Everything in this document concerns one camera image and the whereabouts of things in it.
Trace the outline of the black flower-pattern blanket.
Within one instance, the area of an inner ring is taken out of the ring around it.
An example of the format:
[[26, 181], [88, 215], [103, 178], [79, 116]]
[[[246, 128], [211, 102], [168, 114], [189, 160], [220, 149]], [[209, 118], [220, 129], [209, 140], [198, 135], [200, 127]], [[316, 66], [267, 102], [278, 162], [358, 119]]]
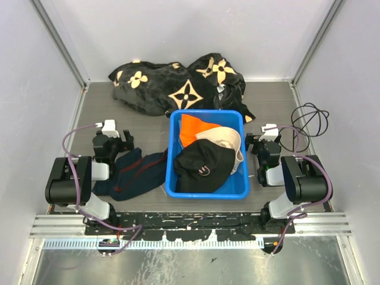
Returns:
[[189, 66], [132, 61], [108, 76], [112, 97], [148, 116], [170, 116], [176, 110], [235, 110], [243, 122], [255, 116], [243, 103], [246, 83], [219, 53], [206, 54]]

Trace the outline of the beige bucket hat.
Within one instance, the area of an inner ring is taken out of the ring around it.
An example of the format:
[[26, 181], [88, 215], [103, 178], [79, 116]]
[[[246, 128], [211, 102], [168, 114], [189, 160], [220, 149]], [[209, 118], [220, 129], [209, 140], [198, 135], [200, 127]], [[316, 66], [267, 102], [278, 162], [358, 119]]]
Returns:
[[198, 140], [206, 139], [221, 147], [231, 148], [235, 151], [235, 162], [231, 175], [238, 170], [239, 165], [244, 161], [243, 154], [240, 149], [242, 145], [241, 136], [233, 128], [225, 126], [211, 128], [209, 130], [197, 133], [195, 138]]

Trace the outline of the blue plastic bin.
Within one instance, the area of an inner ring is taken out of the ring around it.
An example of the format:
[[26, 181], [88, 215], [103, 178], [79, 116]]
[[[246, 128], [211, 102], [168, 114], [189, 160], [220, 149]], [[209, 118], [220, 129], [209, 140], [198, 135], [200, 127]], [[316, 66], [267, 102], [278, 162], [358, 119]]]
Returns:
[[173, 198], [241, 200], [250, 192], [242, 115], [177, 110], [170, 116], [165, 189]]

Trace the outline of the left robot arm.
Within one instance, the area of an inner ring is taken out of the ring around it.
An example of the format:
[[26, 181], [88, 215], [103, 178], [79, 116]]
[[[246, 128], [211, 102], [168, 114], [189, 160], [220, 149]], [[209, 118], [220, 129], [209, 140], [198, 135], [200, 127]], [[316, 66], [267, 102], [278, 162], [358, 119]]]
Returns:
[[113, 235], [121, 227], [112, 204], [101, 200], [92, 191], [93, 182], [111, 182], [116, 177], [116, 157], [134, 149], [134, 137], [124, 130], [125, 140], [97, 131], [93, 138], [94, 156], [74, 156], [62, 140], [65, 157], [55, 159], [45, 188], [45, 199], [50, 205], [71, 208], [97, 225], [105, 235]]

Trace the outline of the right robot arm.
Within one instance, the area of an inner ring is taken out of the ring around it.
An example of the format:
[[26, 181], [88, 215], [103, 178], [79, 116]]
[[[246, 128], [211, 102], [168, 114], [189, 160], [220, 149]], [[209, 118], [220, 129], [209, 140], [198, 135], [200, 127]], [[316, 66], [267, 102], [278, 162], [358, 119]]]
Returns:
[[251, 153], [258, 160], [258, 183], [263, 187], [285, 187], [283, 194], [261, 209], [258, 226], [268, 234], [284, 229], [289, 213], [308, 204], [324, 204], [333, 195], [332, 183], [319, 157], [282, 156], [280, 139], [280, 135], [268, 140], [251, 133], [245, 137], [245, 147], [252, 147]]

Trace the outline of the black wire hat stand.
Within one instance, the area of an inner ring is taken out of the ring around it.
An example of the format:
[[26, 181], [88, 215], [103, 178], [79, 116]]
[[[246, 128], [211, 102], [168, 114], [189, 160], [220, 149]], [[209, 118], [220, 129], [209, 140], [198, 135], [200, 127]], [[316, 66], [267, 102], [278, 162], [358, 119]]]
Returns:
[[329, 127], [330, 113], [314, 103], [307, 102], [296, 107], [290, 115], [291, 126], [299, 133], [297, 153], [308, 151], [311, 139], [324, 135]]

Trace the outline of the navy cloth with red stripe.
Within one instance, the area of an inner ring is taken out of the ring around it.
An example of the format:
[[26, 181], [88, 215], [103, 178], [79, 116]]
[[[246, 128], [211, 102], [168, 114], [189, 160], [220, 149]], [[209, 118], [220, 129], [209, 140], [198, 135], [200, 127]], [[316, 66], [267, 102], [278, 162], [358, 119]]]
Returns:
[[135, 148], [115, 161], [113, 176], [97, 181], [92, 192], [98, 196], [110, 196], [115, 201], [126, 201], [145, 194], [165, 182], [167, 151], [142, 156]]

